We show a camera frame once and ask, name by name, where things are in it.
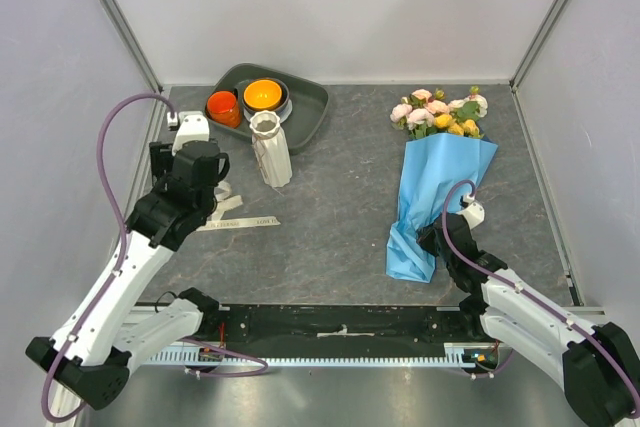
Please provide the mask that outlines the cream printed ribbon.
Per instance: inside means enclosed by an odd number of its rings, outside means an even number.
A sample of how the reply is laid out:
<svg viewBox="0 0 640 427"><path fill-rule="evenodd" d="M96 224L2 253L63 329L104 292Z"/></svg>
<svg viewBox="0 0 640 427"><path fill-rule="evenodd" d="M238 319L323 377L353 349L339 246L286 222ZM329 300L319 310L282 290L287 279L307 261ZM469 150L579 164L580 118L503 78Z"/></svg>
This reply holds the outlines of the cream printed ribbon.
<svg viewBox="0 0 640 427"><path fill-rule="evenodd" d="M233 193L231 185L222 181L214 190L217 202L213 213L207 217L205 224L197 229L198 232L216 230L236 230L257 227L279 226L280 222L275 216L228 218L224 216L243 205L240 195Z"/></svg>

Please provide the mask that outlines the blue wrapping paper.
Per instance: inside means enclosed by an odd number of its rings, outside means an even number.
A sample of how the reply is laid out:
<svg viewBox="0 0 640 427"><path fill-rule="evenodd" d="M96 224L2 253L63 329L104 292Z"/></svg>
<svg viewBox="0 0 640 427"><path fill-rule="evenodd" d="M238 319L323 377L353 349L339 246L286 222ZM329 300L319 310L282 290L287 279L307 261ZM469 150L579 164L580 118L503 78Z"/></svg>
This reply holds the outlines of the blue wrapping paper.
<svg viewBox="0 0 640 427"><path fill-rule="evenodd" d="M386 274L397 280L429 283L436 270L435 257L417 244L416 234L431 224L444 209L451 188L460 181L479 185L498 145L441 133L406 143L399 183L396 220L386 246Z"/></svg>

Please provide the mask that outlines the yellow flower bunch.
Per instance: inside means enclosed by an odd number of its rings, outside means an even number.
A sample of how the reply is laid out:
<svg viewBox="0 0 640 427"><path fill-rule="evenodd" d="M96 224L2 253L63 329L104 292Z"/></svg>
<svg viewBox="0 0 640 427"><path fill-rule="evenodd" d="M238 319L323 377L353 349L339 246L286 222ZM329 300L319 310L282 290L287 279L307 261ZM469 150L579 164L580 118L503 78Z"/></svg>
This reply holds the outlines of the yellow flower bunch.
<svg viewBox="0 0 640 427"><path fill-rule="evenodd" d="M438 132L481 139L483 134L473 119L461 120L450 114L441 114L434 119L434 127Z"/></svg>

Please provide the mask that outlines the pink flower bunch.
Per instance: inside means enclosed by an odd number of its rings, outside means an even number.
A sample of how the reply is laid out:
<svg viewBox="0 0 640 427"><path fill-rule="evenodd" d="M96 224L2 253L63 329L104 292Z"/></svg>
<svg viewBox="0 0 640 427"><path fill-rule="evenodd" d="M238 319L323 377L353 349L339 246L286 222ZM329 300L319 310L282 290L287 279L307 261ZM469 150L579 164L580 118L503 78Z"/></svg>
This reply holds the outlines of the pink flower bunch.
<svg viewBox="0 0 640 427"><path fill-rule="evenodd" d="M478 121L487 113L488 101L480 93L478 86L471 86L467 96L454 100L446 100L446 94L442 89L434 92L418 89L401 98L391 110L390 121L396 129L406 131L412 140L420 140L446 133L438 132L434 127L436 116L450 114L461 120L473 119L478 125Z"/></svg>

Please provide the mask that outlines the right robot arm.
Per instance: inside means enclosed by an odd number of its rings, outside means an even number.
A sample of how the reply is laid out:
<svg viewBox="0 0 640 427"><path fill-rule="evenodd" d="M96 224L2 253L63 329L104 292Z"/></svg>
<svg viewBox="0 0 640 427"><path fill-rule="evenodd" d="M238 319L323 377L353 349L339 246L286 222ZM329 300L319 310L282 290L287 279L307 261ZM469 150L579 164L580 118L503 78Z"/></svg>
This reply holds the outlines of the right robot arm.
<svg viewBox="0 0 640 427"><path fill-rule="evenodd" d="M639 356L624 329L581 318L528 286L505 262L477 247L459 214L421 228L417 243L444 261L466 293L457 318L465 338L499 340L534 364L588 426L638 418Z"/></svg>

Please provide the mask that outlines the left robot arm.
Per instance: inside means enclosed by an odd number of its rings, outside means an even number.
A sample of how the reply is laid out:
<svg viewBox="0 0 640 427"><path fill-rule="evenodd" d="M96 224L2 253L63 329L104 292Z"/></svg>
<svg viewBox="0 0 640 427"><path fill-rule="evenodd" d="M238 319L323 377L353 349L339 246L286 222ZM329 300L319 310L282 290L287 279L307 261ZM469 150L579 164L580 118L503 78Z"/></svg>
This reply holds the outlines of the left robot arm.
<svg viewBox="0 0 640 427"><path fill-rule="evenodd" d="M139 326L123 326L156 273L215 211L214 190L230 168L214 140L189 141L177 153L154 142L150 150L170 157L171 166L135 203L124 242L67 322L26 348L48 382L57 381L94 410L110 405L150 357L184 337L211 339L220 325L218 302L189 288Z"/></svg>

